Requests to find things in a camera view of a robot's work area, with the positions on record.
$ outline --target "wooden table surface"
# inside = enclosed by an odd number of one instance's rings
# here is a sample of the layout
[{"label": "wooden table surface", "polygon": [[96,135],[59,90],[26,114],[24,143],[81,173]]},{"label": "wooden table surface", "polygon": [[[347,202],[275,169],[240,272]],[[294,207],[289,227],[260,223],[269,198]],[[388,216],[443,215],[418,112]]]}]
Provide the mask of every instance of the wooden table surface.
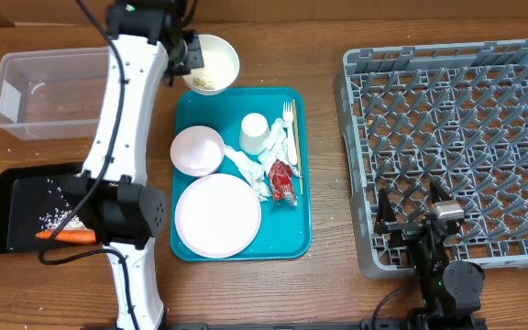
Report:
[{"label": "wooden table surface", "polygon": [[[401,280],[360,272],[349,212],[349,178],[337,128],[332,82],[346,50],[528,38],[528,19],[369,21],[296,24],[201,24],[229,40],[241,59],[239,86],[290,86],[305,102],[313,244],[296,260],[185,263],[169,247],[167,227],[156,245],[159,293],[170,323],[355,322]],[[8,52],[98,47],[90,27],[0,28],[0,60]],[[148,139],[149,183],[171,190],[169,148],[175,105],[185,92],[160,87]],[[19,166],[83,160],[91,139],[24,142],[0,129],[0,172]],[[68,255],[79,250],[55,253]],[[528,269],[486,272],[482,309],[490,329],[528,329]],[[404,316],[418,291],[381,311]],[[48,267],[36,254],[0,255],[0,329],[78,329],[116,319],[114,283],[105,256]]]}]

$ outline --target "blue tray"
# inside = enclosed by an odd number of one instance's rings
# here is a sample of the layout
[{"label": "blue tray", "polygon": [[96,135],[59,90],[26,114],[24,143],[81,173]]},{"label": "blue tray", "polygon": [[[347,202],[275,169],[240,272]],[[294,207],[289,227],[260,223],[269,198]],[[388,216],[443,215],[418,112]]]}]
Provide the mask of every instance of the blue tray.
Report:
[{"label": "blue tray", "polygon": [[[172,174],[172,204],[170,207],[170,247],[174,254],[186,261],[213,260],[259,260],[293,259],[302,256],[309,246],[313,232],[311,228],[311,194],[309,194],[309,162],[307,160],[307,136],[304,120],[303,98],[291,88],[229,88],[214,96],[185,93],[176,109],[176,134],[187,127],[203,125],[216,130],[224,142],[235,150],[239,147],[239,129],[242,118],[249,113],[261,113],[271,125],[282,116],[282,104],[294,99],[299,121],[301,148],[302,192],[299,180],[292,178],[299,205],[273,205],[272,201],[261,203],[262,222],[254,241],[242,252],[223,259],[201,257],[188,249],[181,241],[174,225],[174,211],[182,192],[196,180],[174,169]],[[244,179],[236,165],[224,158],[217,171]]]}]

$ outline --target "carrot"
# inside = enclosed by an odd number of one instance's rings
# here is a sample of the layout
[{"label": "carrot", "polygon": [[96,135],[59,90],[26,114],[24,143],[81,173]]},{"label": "carrot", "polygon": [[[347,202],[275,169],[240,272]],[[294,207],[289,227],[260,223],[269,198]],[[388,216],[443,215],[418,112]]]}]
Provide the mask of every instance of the carrot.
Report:
[{"label": "carrot", "polygon": [[[36,234],[37,238],[48,239],[52,235],[52,230],[44,230]],[[93,244],[97,242],[93,230],[61,230],[56,240],[76,243],[76,244]]]}]

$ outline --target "gray dish rack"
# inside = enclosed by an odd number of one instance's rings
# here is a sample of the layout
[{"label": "gray dish rack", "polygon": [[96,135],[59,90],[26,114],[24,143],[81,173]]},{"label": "gray dish rack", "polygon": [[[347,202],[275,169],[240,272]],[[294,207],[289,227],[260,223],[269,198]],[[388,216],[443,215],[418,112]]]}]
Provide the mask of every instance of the gray dish rack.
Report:
[{"label": "gray dish rack", "polygon": [[413,273],[374,234],[378,190],[398,221],[420,220],[430,181],[466,212],[451,260],[528,267],[528,39],[352,49],[334,89],[364,274]]}]

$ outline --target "white fork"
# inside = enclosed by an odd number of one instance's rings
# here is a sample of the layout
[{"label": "white fork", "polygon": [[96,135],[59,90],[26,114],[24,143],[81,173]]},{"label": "white fork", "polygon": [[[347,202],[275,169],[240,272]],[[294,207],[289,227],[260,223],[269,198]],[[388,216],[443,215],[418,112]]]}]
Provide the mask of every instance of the white fork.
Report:
[{"label": "white fork", "polygon": [[292,133],[292,103],[285,102],[282,108],[282,119],[289,124],[287,128],[288,147],[289,147],[289,162],[292,166],[297,164],[297,148],[294,145],[294,133]]}]

